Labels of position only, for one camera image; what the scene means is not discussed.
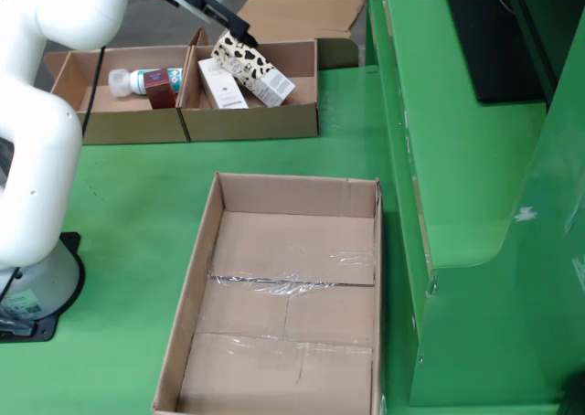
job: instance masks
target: empty cardboard box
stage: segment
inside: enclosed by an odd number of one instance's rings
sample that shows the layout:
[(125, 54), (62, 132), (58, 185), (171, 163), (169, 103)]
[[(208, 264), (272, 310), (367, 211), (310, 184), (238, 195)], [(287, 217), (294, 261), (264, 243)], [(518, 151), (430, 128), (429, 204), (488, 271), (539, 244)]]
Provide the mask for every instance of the empty cardboard box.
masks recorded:
[[(106, 49), (101, 65), (85, 144), (149, 144), (187, 141), (176, 108), (153, 110), (146, 95), (113, 97), (108, 87), (112, 69), (168, 69), (185, 71), (190, 48), (151, 47)], [(100, 51), (72, 51), (65, 57), (52, 93), (68, 102), (83, 122), (90, 101)]]
[(214, 178), (153, 413), (377, 415), (377, 181)]

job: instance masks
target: green table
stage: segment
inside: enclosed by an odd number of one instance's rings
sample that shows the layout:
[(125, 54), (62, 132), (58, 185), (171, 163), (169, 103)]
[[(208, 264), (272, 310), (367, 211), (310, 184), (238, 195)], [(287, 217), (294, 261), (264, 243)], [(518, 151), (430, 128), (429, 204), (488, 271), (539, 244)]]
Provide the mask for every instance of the green table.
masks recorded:
[(87, 281), (48, 343), (0, 346), (2, 413), (147, 414), (186, 266), (217, 171), (381, 179), (384, 391), (393, 414), (550, 414), (550, 407), (410, 409), (408, 275), (378, 69), (319, 77), (312, 139), (84, 147), (65, 230), (82, 235)]

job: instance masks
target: bottle cap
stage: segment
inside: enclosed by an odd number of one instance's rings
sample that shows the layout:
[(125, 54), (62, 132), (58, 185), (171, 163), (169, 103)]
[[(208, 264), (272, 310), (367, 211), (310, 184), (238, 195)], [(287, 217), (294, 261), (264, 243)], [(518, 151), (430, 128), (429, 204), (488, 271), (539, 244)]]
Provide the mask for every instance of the bottle cap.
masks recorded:
[(130, 89), (130, 72), (126, 69), (113, 69), (108, 75), (108, 86), (114, 97), (127, 97), (132, 93)]

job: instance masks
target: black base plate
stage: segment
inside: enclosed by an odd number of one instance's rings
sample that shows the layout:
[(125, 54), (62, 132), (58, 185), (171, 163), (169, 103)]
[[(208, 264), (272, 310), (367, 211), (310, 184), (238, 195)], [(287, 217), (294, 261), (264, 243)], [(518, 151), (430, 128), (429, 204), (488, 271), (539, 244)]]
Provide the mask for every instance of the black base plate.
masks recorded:
[(70, 308), (75, 300), (79, 297), (81, 289), (83, 288), (83, 283), (85, 283), (85, 267), (83, 266), (83, 262), (81, 261), (80, 256), (77, 254), (77, 250), (80, 248), (81, 235), (77, 232), (63, 232), (60, 238), (65, 247), (69, 250), (69, 252), (71, 252), (80, 268), (80, 280), (78, 281), (77, 287), (75, 288), (75, 292), (73, 292), (69, 300), (64, 303), (63, 306), (55, 313), (50, 314), (43, 319), (34, 321), (35, 332), (33, 335), (23, 337), (20, 335), (13, 335), (12, 333), (0, 333), (0, 344), (47, 342), (48, 340), (51, 340), (55, 335), (55, 331), (57, 330), (57, 322), (59, 321), (59, 317), (68, 308)]

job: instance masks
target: floor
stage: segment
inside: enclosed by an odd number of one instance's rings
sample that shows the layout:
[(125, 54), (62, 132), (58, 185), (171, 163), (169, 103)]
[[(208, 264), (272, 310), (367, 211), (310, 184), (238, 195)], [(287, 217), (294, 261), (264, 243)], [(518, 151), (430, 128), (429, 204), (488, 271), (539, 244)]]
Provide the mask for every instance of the floor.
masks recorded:
[[(225, 0), (224, 4), (232, 11), (239, 11), (247, 0)], [(352, 38), (364, 53), (366, 43), (365, 8), (351, 28)], [(210, 41), (215, 41), (223, 27), (214, 23), (204, 24), (198, 17), (186, 10), (175, 8), (161, 0), (130, 0), (122, 28), (109, 45), (114, 48), (181, 45), (186, 44), (198, 27), (205, 27)], [(46, 52), (60, 51), (65, 48), (48, 42)], [(53, 79), (47, 68), (39, 67), (35, 86), (50, 90)]]

